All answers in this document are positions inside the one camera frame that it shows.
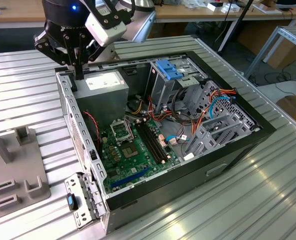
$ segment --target green circuit board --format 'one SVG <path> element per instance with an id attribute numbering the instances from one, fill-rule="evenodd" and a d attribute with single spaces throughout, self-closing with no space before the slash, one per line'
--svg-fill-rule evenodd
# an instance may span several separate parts
<path id="1" fill-rule="evenodd" d="M 161 131 L 155 122 L 148 120 L 145 124 L 151 131 L 154 131 L 155 139 L 158 139 L 157 136 L 161 134 Z M 134 137 L 133 141 L 126 141 L 121 145 L 117 145 L 111 129 L 100 133 L 104 140 L 101 160 L 107 172 L 107 178 L 104 180 L 107 193 L 122 189 L 180 163 L 175 152 L 167 146 L 165 149 L 161 149 L 169 158 L 165 163 L 158 164 L 146 147 L 134 123 L 130 124 L 130 129 Z M 136 175 L 140 176 L 119 186 L 114 186 L 118 181 Z"/>

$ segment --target black power cord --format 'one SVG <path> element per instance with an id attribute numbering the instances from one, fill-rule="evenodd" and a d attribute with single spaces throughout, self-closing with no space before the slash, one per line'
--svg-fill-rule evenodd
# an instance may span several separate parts
<path id="1" fill-rule="evenodd" d="M 267 83 L 272 84 L 270 81 L 268 81 L 267 76 L 268 76 L 268 75 L 277 74 L 276 79 L 278 80 L 279 83 L 281 83 L 281 82 L 286 82 L 286 81 L 291 81 L 291 80 L 292 80 L 292 79 L 291 79 L 291 74 L 288 73 L 288 72 L 285 72 L 284 70 L 285 70 L 287 67 L 289 67 L 290 65 L 292 65 L 293 63 L 295 63 L 295 62 L 296 62 L 296 59 L 295 59 L 294 61 L 292 61 L 291 63 L 289 63 L 287 66 L 285 66 L 285 67 L 281 70 L 281 72 L 279 72 L 279 73 L 278 73 L 278 72 L 270 72 L 270 73 L 265 74 L 265 75 L 264 75 L 264 79 L 266 80 Z M 295 96 L 294 93 L 291 93 L 291 92 L 284 91 L 284 90 L 280 89 L 280 88 L 277 86 L 277 83 L 276 83 L 276 82 L 274 83 L 274 85 L 275 85 L 275 87 L 276 87 L 278 90 L 280 90 L 281 92 L 283 92 L 283 93 L 285 93 L 285 94 L 292 94 L 293 96 Z"/>

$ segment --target metal bracket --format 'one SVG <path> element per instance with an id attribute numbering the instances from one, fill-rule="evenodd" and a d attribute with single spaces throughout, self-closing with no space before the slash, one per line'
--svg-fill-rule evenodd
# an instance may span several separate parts
<path id="1" fill-rule="evenodd" d="M 73 212 L 77 228 L 81 229 L 94 221 L 99 221 L 100 217 L 106 214 L 101 193 L 95 181 L 91 181 L 86 174 L 73 174 L 65 180 L 65 186 L 77 202 L 77 210 Z"/>

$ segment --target metal shelf rack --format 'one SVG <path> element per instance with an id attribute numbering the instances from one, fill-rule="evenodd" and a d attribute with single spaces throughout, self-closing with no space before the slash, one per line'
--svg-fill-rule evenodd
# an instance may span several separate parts
<path id="1" fill-rule="evenodd" d="M 296 26 L 292 26 L 292 27 L 291 26 L 279 26 L 279 27 L 276 27 L 276 29 L 273 31 L 273 33 L 271 34 L 269 39 L 266 41 L 266 43 L 264 44 L 264 46 L 262 47 L 262 49 L 258 53 L 257 57 L 253 60 L 250 67 L 245 72 L 244 76 L 246 78 L 250 77 L 251 73 L 254 71 L 254 68 L 257 66 L 259 61 L 262 59 L 262 56 L 266 53 L 266 51 L 269 49 L 269 47 L 274 42 L 276 37 L 278 37 L 278 35 L 280 35 L 282 38 L 279 39 L 277 42 L 281 42 L 281 40 L 283 38 L 285 38 L 285 39 L 289 40 L 290 42 L 292 42 L 293 44 L 296 45 Z M 269 58 L 273 55 L 273 53 L 276 51 L 278 46 L 279 46 L 279 44 L 276 43 L 272 47 L 272 49 L 270 50 L 268 55 L 263 60 L 264 62 L 267 62 L 269 60 Z"/>

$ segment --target blue drive bracket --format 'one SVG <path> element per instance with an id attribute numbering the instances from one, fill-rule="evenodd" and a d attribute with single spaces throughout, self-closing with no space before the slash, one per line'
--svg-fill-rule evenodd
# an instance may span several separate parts
<path id="1" fill-rule="evenodd" d="M 168 80 L 175 80 L 183 77 L 183 74 L 179 73 L 176 67 L 166 59 L 158 60 L 156 61 L 156 64 L 159 69 L 166 75 Z"/>

